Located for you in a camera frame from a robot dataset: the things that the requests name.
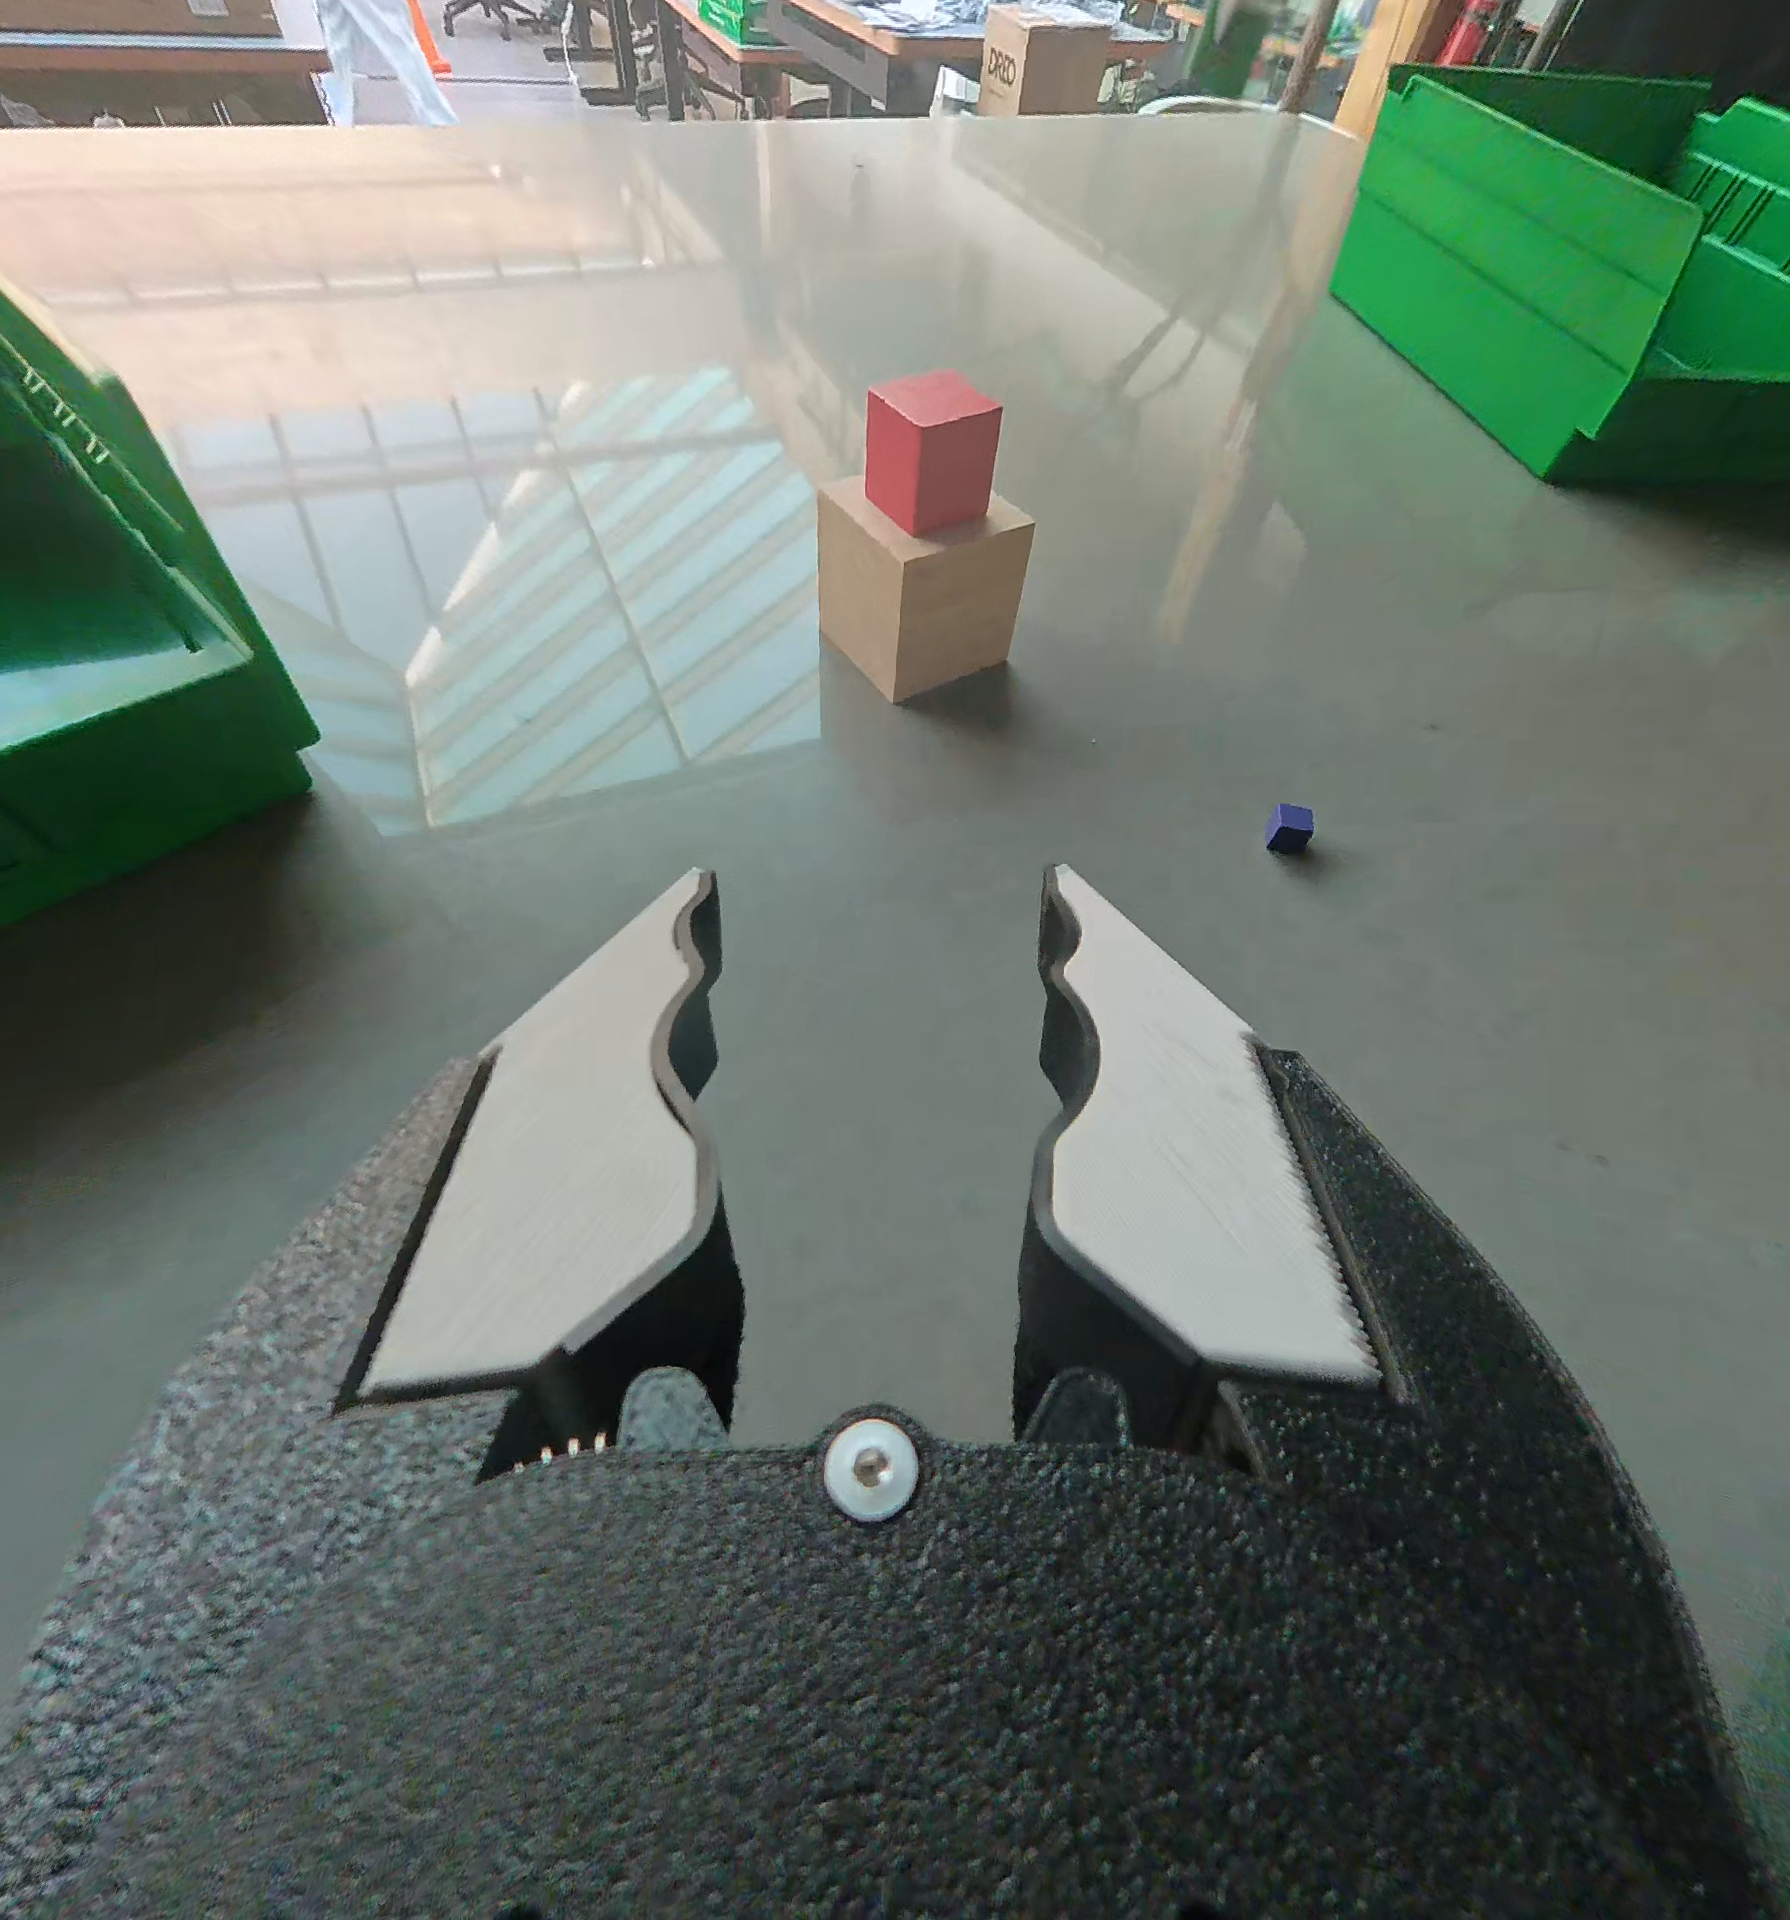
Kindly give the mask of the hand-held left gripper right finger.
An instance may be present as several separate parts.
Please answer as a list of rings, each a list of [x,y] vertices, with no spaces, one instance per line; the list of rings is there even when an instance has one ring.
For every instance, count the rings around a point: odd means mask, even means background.
[[[1388,1410],[1374,1320],[1265,1043],[1071,864],[1046,868],[1013,1359],[1027,1442],[1196,1443],[1222,1390]]]

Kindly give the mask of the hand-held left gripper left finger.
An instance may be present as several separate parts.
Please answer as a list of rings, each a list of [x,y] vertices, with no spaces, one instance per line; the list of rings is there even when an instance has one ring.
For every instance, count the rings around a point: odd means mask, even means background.
[[[496,1455],[731,1442],[745,1295],[697,1110],[719,965],[690,868],[483,1051],[339,1409],[508,1392]]]

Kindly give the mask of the bare tree trunk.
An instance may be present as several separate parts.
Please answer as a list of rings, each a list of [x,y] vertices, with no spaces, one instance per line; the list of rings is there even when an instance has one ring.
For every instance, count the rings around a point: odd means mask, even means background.
[[[1308,98],[1313,86],[1316,73],[1324,59],[1334,19],[1338,13],[1337,0],[1313,2],[1312,13],[1306,20],[1306,27],[1296,43],[1296,54],[1288,64],[1281,98],[1276,102],[1276,111],[1283,116],[1299,118],[1308,105]]]

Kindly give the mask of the wooden-top work table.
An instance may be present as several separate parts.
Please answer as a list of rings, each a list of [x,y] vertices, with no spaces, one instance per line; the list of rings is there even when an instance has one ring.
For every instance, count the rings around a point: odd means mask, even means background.
[[[283,38],[0,33],[0,130],[319,129],[330,67]]]

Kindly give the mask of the large plain wooden cube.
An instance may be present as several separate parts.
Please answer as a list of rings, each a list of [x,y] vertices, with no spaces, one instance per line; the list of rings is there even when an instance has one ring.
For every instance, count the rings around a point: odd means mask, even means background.
[[[1009,661],[1035,521],[1003,495],[984,517],[912,536],[857,476],[816,489],[823,641],[890,705]]]

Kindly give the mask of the green plastic bin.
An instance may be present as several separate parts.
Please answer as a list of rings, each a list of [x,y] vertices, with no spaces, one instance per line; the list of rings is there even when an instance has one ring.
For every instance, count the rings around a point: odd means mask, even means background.
[[[1395,67],[1330,292],[1546,484],[1790,484],[1790,110]]]
[[[127,389],[0,275],[0,928],[306,794],[317,741]]]

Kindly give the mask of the small cardboard box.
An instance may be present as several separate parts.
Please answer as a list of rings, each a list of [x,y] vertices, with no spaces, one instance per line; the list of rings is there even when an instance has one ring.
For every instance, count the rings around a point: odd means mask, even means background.
[[[992,4],[984,20],[982,118],[1098,116],[1114,22],[1071,4]]]

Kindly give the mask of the long wooden work table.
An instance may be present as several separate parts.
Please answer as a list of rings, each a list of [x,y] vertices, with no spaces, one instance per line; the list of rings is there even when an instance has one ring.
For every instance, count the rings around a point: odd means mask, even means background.
[[[975,85],[984,52],[984,20],[992,4],[845,4],[768,2],[768,45],[738,45],[738,54],[784,54],[830,85],[836,118],[878,114],[890,120],[931,118],[940,83],[954,74]],[[1114,22],[1108,68],[1099,88],[1125,67],[1154,67],[1168,35],[1147,22],[1128,20],[1125,4],[1071,4]],[[680,48],[675,31],[706,25],[697,4],[665,4],[662,61],[679,76]]]

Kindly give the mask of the red wooden cube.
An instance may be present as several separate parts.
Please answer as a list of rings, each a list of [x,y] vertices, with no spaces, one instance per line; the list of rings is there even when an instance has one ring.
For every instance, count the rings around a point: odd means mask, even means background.
[[[958,372],[883,380],[866,393],[869,504],[912,538],[984,521],[1000,429],[1003,403]]]

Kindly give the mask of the scribbled cardboard box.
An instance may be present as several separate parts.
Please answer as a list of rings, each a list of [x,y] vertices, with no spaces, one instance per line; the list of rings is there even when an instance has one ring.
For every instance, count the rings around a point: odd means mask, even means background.
[[[229,35],[280,40],[269,2],[0,2],[0,35]]]

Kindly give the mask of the wooden pillar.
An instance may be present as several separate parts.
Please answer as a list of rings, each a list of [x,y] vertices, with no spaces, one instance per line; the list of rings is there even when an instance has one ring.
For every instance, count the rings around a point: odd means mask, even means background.
[[[1380,2],[1345,85],[1334,126],[1368,143],[1388,98],[1392,67],[1432,67],[1462,2]]]

